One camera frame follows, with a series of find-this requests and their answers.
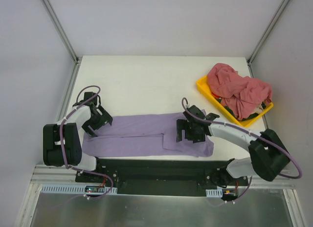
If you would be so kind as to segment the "purple t shirt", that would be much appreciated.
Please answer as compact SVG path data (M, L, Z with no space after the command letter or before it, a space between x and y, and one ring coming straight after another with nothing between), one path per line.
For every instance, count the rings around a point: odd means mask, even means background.
M209 157L214 143L176 141L176 122L183 113L115 116L110 125L85 134L82 150L95 157L193 156Z

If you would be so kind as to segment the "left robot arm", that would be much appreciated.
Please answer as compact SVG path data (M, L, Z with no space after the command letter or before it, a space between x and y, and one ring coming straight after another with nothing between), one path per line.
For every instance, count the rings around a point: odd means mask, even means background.
M87 171L92 182L103 178L103 170L97 166L97 158L82 150L83 130L89 137L97 137L96 131L109 124L112 116L101 106L101 98L94 92L85 92L83 100L76 102L72 111L62 120L43 127L43 161L46 166L76 168Z

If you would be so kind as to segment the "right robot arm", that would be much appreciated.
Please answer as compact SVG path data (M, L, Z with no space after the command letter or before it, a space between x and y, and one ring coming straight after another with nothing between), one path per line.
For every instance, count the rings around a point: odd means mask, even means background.
M271 182L290 162L286 148L273 130L248 131L220 119L217 114L205 115L195 105L186 108L183 115L185 118L176 122L177 142L186 139L200 143L213 136L231 142L249 153L247 158L228 160L210 176L218 186L232 185L237 178L253 175Z

